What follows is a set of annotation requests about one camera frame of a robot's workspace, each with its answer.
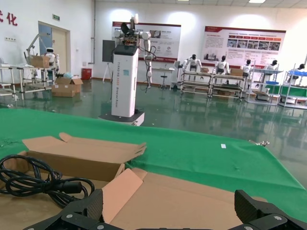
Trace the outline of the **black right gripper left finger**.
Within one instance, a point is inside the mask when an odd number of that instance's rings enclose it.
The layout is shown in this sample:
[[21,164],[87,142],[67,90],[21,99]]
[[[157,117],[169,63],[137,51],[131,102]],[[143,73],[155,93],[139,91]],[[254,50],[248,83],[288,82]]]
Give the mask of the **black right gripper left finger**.
[[111,230],[103,217],[103,191],[96,189],[82,200],[69,203],[58,214],[25,230]]

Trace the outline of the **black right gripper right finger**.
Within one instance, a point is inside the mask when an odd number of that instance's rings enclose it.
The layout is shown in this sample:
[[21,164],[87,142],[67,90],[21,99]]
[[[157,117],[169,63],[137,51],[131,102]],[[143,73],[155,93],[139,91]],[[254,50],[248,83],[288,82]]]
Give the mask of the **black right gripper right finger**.
[[307,230],[307,224],[297,220],[272,203],[258,201],[244,190],[235,191],[235,212],[242,224],[234,230]]

